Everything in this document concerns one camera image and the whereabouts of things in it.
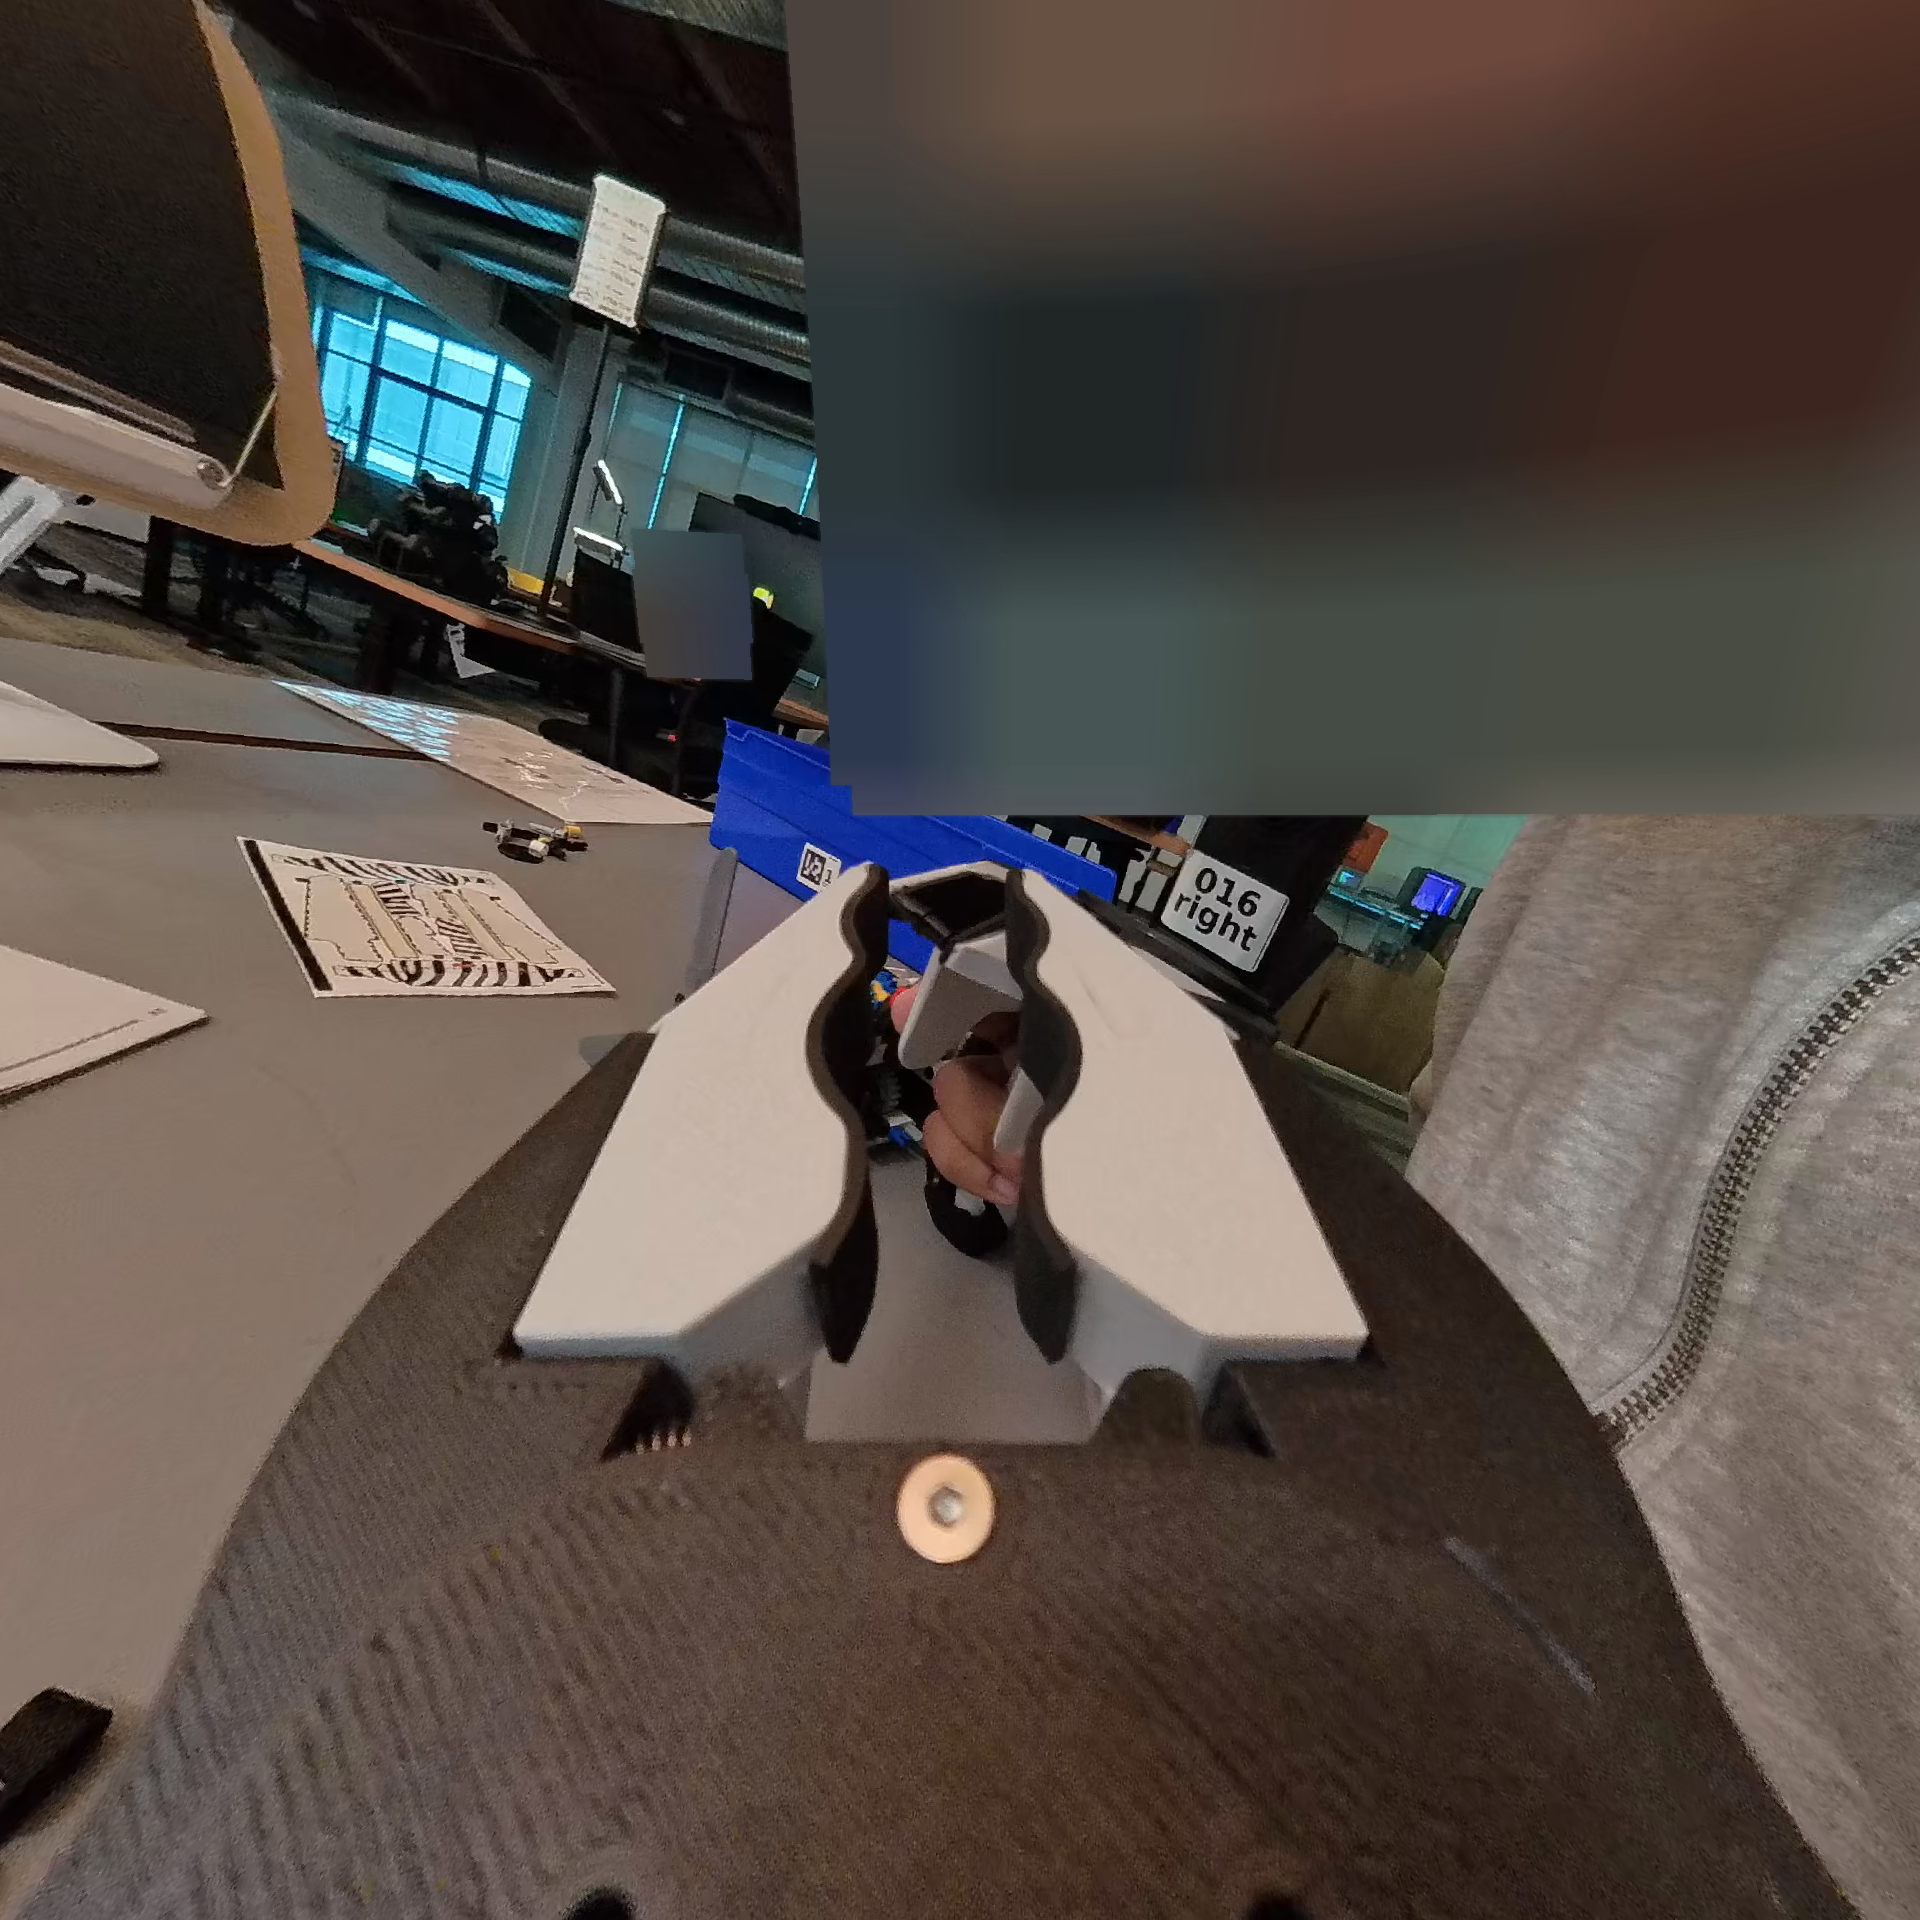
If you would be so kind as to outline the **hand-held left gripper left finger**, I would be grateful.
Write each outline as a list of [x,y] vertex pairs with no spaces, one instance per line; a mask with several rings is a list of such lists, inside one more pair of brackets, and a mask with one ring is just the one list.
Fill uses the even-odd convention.
[[648,1035],[513,1323],[526,1359],[637,1359],[615,1443],[683,1443],[747,1374],[809,1398],[879,1295],[863,1097],[885,869],[848,869]]

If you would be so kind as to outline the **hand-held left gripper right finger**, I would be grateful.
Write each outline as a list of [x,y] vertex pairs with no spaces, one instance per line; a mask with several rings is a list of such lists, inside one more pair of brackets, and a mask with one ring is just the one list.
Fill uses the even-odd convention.
[[1141,1372],[1207,1411],[1234,1364],[1357,1363],[1367,1321],[1233,1030],[1045,878],[1008,878],[1005,942],[1016,1307],[1083,1436]]

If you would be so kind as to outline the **white instruction booklet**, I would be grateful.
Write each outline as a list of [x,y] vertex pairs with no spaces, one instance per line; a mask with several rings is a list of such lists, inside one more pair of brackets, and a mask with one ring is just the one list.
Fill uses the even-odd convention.
[[202,1008],[3,949],[3,1100],[57,1086],[206,1021]]

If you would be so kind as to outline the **person's right hand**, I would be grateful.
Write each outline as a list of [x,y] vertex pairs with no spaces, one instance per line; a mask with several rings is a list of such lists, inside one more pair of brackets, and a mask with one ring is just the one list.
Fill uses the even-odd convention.
[[927,1160],[961,1192],[1014,1208],[1023,1153],[994,1143],[1021,1065],[1021,1014],[983,1017],[962,1046],[934,1071],[934,1113],[922,1121]]

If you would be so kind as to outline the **blue plastic bin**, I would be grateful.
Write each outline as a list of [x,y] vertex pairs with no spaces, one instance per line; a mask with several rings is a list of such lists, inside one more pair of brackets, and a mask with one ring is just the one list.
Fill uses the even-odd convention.
[[730,723],[712,843],[797,897],[874,864],[895,886],[936,875],[919,912],[895,916],[893,959],[923,971],[936,945],[1002,928],[1005,870],[1032,870],[1071,897],[1115,900],[1115,875],[1096,857],[986,815],[861,815],[833,782],[829,749]]

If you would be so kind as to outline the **zebra striped sticker sheet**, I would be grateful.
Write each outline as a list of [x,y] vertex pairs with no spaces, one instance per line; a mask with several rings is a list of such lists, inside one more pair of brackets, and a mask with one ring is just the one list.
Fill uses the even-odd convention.
[[503,878],[235,838],[314,999],[611,999],[618,988]]

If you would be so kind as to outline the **glossy white sheet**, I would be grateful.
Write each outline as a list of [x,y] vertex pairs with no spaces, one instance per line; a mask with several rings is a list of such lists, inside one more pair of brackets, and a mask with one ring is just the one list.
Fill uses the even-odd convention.
[[679,800],[491,713],[286,678],[280,688],[397,747],[447,765],[517,807],[537,808],[565,825],[699,825],[705,829],[712,825],[706,807]]

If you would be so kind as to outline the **person's grey zip hoodie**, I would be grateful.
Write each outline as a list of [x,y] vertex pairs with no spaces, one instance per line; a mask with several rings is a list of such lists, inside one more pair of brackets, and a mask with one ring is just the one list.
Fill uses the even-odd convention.
[[1917,819],[1529,821],[1416,1093],[1411,1183],[1598,1414],[1774,1790],[1917,1916]]

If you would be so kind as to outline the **black background monitor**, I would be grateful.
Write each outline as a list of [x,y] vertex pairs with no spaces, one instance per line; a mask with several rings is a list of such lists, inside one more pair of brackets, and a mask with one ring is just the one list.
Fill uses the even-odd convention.
[[808,638],[800,672],[825,685],[825,575],[821,523],[755,495],[699,491],[688,513],[694,533],[738,535],[755,590],[773,595],[770,611]]

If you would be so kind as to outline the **white monitor stand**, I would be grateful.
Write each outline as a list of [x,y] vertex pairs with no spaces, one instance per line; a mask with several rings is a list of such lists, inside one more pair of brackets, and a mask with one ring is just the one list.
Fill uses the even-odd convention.
[[[218,511],[233,468],[179,416],[8,342],[3,348],[3,567],[24,559],[83,495],[167,519]],[[3,685],[3,763],[66,772],[145,772],[158,753],[13,683]]]

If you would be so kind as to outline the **black rectangular object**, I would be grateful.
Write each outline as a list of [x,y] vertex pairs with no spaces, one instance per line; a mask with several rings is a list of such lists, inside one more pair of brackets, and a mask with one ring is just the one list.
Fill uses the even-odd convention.
[[3,1837],[98,1753],[113,1709],[59,1687],[30,1695],[3,1725]]

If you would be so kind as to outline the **white sign on pole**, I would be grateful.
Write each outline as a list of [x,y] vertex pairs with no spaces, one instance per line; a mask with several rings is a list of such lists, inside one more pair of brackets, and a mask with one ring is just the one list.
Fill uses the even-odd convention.
[[654,191],[618,176],[595,176],[567,299],[607,325],[637,328],[665,212]]

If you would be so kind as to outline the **black computer monitor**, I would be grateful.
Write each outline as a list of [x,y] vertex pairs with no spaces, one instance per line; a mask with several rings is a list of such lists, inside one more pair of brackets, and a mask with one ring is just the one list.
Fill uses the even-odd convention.
[[235,544],[333,511],[282,144],[209,4],[3,4],[3,467]]

